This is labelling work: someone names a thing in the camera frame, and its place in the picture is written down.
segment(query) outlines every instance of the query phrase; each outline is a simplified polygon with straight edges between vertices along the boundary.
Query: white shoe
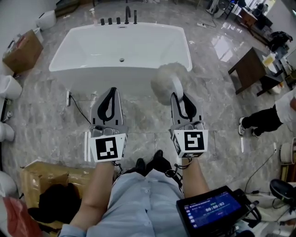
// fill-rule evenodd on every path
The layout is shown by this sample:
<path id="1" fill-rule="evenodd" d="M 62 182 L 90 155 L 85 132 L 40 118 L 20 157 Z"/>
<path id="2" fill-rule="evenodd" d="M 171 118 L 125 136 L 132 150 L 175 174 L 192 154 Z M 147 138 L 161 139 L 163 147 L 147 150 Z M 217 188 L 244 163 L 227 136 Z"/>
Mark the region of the white shoe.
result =
<path id="1" fill-rule="evenodd" d="M 256 137 L 256 138 L 259 138 L 260 136 L 257 136 L 256 134 L 255 134 L 255 132 L 254 132 L 254 129 L 252 128 L 252 135 L 254 136 L 254 137 Z"/>
<path id="2" fill-rule="evenodd" d="M 239 125 L 239 134 L 241 135 L 241 136 L 243 136 L 244 134 L 245 134 L 245 128 L 242 126 L 242 120 L 244 119 L 245 117 L 241 117 L 240 118 L 240 125 Z"/>

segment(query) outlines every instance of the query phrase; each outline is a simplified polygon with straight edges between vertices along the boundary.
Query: cable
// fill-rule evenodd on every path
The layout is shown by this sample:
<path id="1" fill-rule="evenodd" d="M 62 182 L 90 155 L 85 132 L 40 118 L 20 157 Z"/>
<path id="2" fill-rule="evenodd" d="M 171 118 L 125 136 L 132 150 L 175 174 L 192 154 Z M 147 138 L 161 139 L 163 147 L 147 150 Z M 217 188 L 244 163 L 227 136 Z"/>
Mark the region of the cable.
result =
<path id="1" fill-rule="evenodd" d="M 289 126 L 287 125 L 287 128 L 289 129 L 289 131 L 293 134 L 294 136 L 294 132 L 289 128 Z"/>
<path id="2" fill-rule="evenodd" d="M 214 23 L 214 25 L 215 26 L 212 26 L 212 25 L 209 25 L 209 24 L 205 24 L 205 23 L 203 23 L 204 25 L 207 25 L 207 26 L 210 26 L 210 27 L 213 27 L 213 28 L 216 28 L 217 27 L 217 25 L 216 25 L 216 23 L 214 22 L 214 17 L 212 16 L 212 14 L 210 14 L 211 15 L 211 17 L 212 17 L 212 21 L 213 21 L 213 23 Z"/>
<path id="3" fill-rule="evenodd" d="M 278 222 L 278 220 L 289 210 L 290 208 L 288 208 L 277 220 L 276 222 Z"/>
<path id="4" fill-rule="evenodd" d="M 272 156 L 276 153 L 276 151 L 277 150 L 275 150 L 274 152 L 273 152 L 273 154 L 270 156 L 270 157 L 268 157 L 268 159 L 254 172 L 254 174 L 252 174 L 252 176 L 249 178 L 249 180 L 248 180 L 248 182 L 247 182 L 247 184 L 246 184 L 246 187 L 245 187 L 245 193 L 246 193 L 246 190 L 247 190 L 247 186 L 248 186 L 248 183 L 249 183 L 249 181 L 250 181 L 250 179 L 257 173 L 257 171 L 258 170 L 260 170 L 260 168 L 262 167 L 262 166 L 264 166 L 268 161 L 269 161 L 269 159 L 270 158 L 272 158 Z"/>
<path id="5" fill-rule="evenodd" d="M 281 205 L 281 206 L 279 206 L 279 207 L 275 207 L 275 206 L 274 206 L 274 201 L 275 201 L 276 199 L 278 199 L 278 198 L 275 198 L 275 199 L 272 201 L 272 207 L 273 207 L 274 209 L 280 209 L 280 208 L 282 208 L 283 206 L 286 206 L 286 205 L 287 205 L 287 204 L 283 204 L 283 205 Z"/>
<path id="6" fill-rule="evenodd" d="M 83 112 L 80 110 L 80 108 L 78 107 L 78 105 L 76 104 L 76 101 L 74 100 L 73 96 L 70 95 L 70 97 L 73 99 L 77 109 L 79 110 L 79 112 L 82 114 L 82 116 L 89 122 L 89 124 L 91 124 L 91 122 L 87 119 L 87 117 L 85 117 L 85 115 L 83 114 Z"/>
<path id="7" fill-rule="evenodd" d="M 259 191 L 259 190 L 255 190 L 255 191 L 253 191 L 253 192 L 251 192 L 251 193 L 247 193 L 247 194 L 258 194 L 258 193 L 267 193 L 269 196 L 270 196 L 270 194 L 271 194 L 271 192 L 261 192 L 261 191 Z"/>
<path id="8" fill-rule="evenodd" d="M 183 179 L 182 175 L 180 175 L 180 174 L 178 173 L 178 169 L 186 169 L 186 168 L 188 168 L 188 167 L 190 166 L 191 162 L 192 162 L 192 158 L 188 158 L 188 164 L 187 164 L 187 165 L 177 165 L 177 164 L 175 164 L 174 166 L 176 167 L 176 169 L 175 169 L 175 170 L 173 170 L 173 169 L 168 169 L 168 170 L 165 172 L 166 177 L 173 178 L 173 177 L 175 177 L 176 175 L 179 175 L 179 176 Z"/>
<path id="9" fill-rule="evenodd" d="M 118 174 L 116 175 L 116 179 L 117 179 L 117 178 L 121 175 L 123 169 L 122 169 L 122 167 L 121 167 L 121 163 L 118 163 L 118 164 L 117 164 L 116 161 L 112 161 L 112 163 L 113 163 L 114 166 L 118 166 L 119 169 L 120 169 L 120 171 L 119 171 Z"/>

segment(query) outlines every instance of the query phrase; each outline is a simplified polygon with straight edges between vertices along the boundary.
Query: person's arm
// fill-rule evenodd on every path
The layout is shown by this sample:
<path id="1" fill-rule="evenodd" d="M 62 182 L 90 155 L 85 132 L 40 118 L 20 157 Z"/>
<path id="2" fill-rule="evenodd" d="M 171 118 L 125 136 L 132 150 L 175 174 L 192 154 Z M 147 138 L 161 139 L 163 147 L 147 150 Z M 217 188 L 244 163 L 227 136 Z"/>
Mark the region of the person's arm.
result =
<path id="1" fill-rule="evenodd" d="M 80 209 L 70 225 L 87 231 L 102 219 L 110 199 L 113 173 L 114 165 L 111 162 L 97 164 L 89 186 L 83 194 Z"/>
<path id="2" fill-rule="evenodd" d="M 293 97 L 293 99 L 290 102 L 290 107 L 296 111 L 296 99 Z"/>
<path id="3" fill-rule="evenodd" d="M 182 159 L 182 165 L 187 165 L 188 159 Z M 183 169 L 183 192 L 185 198 L 194 197 L 209 191 L 207 182 L 201 171 L 197 158 L 193 158 L 189 167 Z"/>

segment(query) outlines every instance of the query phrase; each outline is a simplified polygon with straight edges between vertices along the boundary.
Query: touchscreen display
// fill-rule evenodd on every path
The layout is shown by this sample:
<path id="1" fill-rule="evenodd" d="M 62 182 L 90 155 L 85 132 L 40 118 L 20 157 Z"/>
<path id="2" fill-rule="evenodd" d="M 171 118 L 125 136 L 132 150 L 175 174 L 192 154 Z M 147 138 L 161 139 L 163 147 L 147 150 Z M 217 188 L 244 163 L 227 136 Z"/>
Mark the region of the touchscreen display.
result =
<path id="1" fill-rule="evenodd" d="M 229 215 L 241 206 L 228 192 L 223 192 L 184 208 L 192 227 L 199 228 Z"/>

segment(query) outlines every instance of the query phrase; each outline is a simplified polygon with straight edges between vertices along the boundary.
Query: faucet handle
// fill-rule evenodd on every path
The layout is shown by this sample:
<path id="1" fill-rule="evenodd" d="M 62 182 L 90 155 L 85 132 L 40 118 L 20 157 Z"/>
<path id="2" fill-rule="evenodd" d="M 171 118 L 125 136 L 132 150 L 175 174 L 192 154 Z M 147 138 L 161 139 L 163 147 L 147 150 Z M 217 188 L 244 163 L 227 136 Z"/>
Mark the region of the faucet handle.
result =
<path id="1" fill-rule="evenodd" d="M 134 24 L 137 24 L 137 10 L 134 10 Z"/>

